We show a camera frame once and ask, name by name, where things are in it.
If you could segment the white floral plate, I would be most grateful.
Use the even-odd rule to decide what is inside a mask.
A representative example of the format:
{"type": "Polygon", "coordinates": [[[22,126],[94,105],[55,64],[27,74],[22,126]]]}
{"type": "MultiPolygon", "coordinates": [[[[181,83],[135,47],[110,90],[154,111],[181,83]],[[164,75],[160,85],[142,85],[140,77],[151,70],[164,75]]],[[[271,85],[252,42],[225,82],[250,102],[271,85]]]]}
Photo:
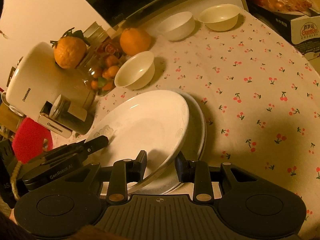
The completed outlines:
{"type": "Polygon", "coordinates": [[[130,183],[130,193],[142,189],[173,162],[182,148],[189,123],[189,107],[183,96],[170,90],[139,94],[94,125],[87,140],[108,137],[108,146],[88,156],[85,164],[111,166],[122,159],[135,159],[147,152],[144,178],[130,183]]]}

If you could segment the large cream bowl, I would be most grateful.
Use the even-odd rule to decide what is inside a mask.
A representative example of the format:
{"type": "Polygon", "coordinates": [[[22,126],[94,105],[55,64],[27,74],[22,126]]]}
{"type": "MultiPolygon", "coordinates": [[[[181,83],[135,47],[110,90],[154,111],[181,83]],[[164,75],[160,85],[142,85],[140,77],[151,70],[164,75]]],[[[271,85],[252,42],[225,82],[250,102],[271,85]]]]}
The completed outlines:
{"type": "Polygon", "coordinates": [[[137,90],[145,87],[155,74],[155,56],[144,51],[128,59],[118,70],[114,78],[116,87],[137,90]]]}

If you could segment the white bowl with spout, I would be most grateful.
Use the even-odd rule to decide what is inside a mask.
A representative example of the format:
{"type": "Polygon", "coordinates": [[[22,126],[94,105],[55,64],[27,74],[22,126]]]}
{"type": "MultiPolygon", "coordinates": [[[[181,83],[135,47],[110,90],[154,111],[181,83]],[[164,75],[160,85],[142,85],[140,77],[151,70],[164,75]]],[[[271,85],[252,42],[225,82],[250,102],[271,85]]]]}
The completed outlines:
{"type": "Polygon", "coordinates": [[[174,14],[162,21],[157,30],[169,41],[179,41],[189,36],[195,29],[195,20],[191,12],[174,14]]]}

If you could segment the small cream bowl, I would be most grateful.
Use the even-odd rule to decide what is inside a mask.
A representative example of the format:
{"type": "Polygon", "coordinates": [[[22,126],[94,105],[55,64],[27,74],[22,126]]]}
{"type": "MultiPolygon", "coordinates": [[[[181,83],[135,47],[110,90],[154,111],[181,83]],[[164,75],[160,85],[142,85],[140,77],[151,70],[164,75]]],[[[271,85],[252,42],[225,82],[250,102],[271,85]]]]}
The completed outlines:
{"type": "Polygon", "coordinates": [[[198,20],[213,31],[228,31],[237,24],[240,7],[234,4],[220,4],[202,11],[198,20]]]}

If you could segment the red object at left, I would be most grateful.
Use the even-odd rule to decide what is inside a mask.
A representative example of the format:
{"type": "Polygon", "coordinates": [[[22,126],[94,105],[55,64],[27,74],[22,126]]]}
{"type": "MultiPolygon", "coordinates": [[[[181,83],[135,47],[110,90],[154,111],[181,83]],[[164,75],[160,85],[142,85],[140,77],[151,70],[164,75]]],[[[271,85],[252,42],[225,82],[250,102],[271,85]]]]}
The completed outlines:
{"type": "Polygon", "coordinates": [[[45,151],[53,149],[51,132],[31,118],[24,118],[16,132],[12,148],[17,160],[26,164],[40,155],[44,148],[45,151]]]}

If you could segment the white Changhong air fryer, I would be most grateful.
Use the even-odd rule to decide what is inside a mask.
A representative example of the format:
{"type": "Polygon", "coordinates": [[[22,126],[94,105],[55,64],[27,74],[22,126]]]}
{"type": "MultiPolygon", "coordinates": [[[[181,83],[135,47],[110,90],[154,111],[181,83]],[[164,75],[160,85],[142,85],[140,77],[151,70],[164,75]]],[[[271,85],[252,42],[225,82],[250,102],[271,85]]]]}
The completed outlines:
{"type": "Polygon", "coordinates": [[[22,59],[6,95],[10,105],[65,138],[89,131],[93,115],[88,109],[94,97],[77,70],[56,64],[52,47],[44,42],[22,59]]]}

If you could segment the glass jar of kumquats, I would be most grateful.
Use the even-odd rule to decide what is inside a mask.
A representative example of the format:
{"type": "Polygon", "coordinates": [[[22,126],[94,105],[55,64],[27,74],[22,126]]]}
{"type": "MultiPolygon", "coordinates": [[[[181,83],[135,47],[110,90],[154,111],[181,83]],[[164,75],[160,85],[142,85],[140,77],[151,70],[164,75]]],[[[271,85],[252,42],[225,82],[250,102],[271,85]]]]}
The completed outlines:
{"type": "Polygon", "coordinates": [[[116,70],[124,61],[119,38],[112,28],[104,30],[97,22],[84,31],[84,38],[89,46],[76,69],[88,88],[98,96],[105,96],[114,88],[116,70]]]}

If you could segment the large orange citrus on jar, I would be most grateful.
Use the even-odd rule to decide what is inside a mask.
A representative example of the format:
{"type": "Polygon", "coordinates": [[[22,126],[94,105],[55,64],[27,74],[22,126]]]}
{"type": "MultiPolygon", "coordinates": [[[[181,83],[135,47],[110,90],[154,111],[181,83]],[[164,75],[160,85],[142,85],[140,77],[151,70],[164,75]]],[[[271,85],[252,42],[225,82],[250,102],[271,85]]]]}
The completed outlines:
{"type": "Polygon", "coordinates": [[[81,30],[67,30],[59,40],[50,41],[54,50],[54,59],[63,69],[74,69],[87,53],[89,42],[81,30]]]}

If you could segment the cherry print tablecloth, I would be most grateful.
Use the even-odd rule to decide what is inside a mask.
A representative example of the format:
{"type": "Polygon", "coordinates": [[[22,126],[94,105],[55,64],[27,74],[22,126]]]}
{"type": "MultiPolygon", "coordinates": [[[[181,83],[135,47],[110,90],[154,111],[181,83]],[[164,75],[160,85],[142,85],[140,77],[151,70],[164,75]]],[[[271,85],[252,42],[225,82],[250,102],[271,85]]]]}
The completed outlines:
{"type": "Polygon", "coordinates": [[[319,74],[289,43],[242,11],[216,33],[170,42],[157,35],[146,90],[194,97],[207,124],[204,159],[229,161],[294,192],[306,204],[302,239],[319,236],[319,74]]]}

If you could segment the orange citrus on table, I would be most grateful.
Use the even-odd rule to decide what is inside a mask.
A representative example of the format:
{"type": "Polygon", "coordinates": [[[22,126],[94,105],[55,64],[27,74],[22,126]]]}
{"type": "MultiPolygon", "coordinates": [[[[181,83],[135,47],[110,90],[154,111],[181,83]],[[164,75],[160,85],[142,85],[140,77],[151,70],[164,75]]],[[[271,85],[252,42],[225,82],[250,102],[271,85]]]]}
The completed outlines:
{"type": "Polygon", "coordinates": [[[120,46],[129,56],[147,51],[151,41],[151,36],[141,28],[126,28],[120,36],[120,46]]]}

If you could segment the white Ganten cardboard box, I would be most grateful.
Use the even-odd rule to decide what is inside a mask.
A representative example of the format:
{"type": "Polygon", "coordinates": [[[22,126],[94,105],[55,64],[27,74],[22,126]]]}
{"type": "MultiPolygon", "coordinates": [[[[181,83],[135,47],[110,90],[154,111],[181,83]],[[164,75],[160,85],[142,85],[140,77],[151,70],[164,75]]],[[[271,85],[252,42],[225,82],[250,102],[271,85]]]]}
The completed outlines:
{"type": "Polygon", "coordinates": [[[271,12],[249,3],[249,12],[266,23],[301,52],[307,60],[319,57],[319,13],[311,10],[308,16],[301,12],[271,12]]]}

